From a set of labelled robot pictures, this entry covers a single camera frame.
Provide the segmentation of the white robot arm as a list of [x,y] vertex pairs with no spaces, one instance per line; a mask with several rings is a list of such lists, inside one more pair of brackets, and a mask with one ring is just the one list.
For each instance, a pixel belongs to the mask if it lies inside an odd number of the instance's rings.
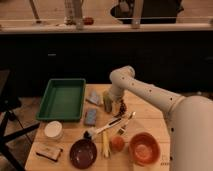
[[163,113],[170,135],[169,171],[213,171],[212,100],[185,97],[136,80],[131,66],[113,70],[109,78],[112,100],[120,100],[128,90]]

